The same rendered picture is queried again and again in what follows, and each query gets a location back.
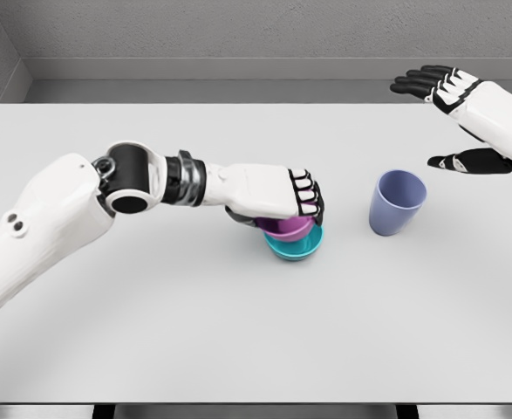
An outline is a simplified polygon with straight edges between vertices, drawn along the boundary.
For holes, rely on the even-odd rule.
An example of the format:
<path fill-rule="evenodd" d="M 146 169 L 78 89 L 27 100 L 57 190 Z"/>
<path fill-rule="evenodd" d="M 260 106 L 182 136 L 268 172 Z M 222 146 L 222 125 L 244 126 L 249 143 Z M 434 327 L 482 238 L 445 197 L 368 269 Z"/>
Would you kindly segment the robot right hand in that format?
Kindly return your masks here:
<path fill-rule="evenodd" d="M 395 78 L 390 91 L 434 105 L 463 131 L 487 145 L 432 156 L 428 166 L 472 175 L 512 172 L 512 93 L 494 81 L 455 67 L 424 65 Z"/>

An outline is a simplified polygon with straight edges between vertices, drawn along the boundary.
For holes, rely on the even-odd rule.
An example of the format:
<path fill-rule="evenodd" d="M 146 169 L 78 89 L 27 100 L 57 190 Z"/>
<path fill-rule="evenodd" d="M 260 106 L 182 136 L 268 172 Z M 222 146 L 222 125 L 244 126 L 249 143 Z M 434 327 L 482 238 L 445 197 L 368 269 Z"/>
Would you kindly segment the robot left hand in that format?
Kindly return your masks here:
<path fill-rule="evenodd" d="M 235 164 L 220 172 L 227 187 L 226 213 L 255 226 L 259 218 L 286 220 L 309 216 L 323 224 L 324 198 L 306 169 L 263 164 Z"/>

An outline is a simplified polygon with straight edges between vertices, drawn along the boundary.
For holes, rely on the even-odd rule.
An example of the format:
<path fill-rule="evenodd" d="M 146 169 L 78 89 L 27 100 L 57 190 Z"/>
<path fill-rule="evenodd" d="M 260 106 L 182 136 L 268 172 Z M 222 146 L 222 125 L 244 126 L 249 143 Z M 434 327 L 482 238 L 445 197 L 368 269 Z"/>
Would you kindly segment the magenta bowl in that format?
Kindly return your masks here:
<path fill-rule="evenodd" d="M 258 217 L 256 226 L 274 240 L 293 243 L 307 237 L 316 225 L 312 216 L 294 216 L 287 219 Z"/>

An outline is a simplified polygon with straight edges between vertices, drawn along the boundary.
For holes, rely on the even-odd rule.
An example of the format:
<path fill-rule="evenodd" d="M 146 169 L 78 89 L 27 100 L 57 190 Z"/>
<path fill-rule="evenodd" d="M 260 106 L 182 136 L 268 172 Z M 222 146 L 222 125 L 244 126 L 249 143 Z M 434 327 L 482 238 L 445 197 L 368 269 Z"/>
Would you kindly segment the teal bowl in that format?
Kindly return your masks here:
<path fill-rule="evenodd" d="M 277 257 L 295 262 L 306 259 L 319 248 L 324 238 L 324 228 L 310 222 L 300 231 L 293 231 L 290 234 L 279 236 L 264 232 L 263 236 Z"/>

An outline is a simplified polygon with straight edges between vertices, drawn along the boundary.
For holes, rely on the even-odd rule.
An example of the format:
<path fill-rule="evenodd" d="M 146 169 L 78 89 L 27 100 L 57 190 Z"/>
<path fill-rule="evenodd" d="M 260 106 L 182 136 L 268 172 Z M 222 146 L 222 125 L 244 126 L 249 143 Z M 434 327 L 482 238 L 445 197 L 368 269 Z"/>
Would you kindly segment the lavender cup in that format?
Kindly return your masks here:
<path fill-rule="evenodd" d="M 378 179 L 372 193 L 369 225 L 380 236 L 398 234 L 426 199 L 426 185 L 417 175 L 400 169 L 387 171 Z"/>

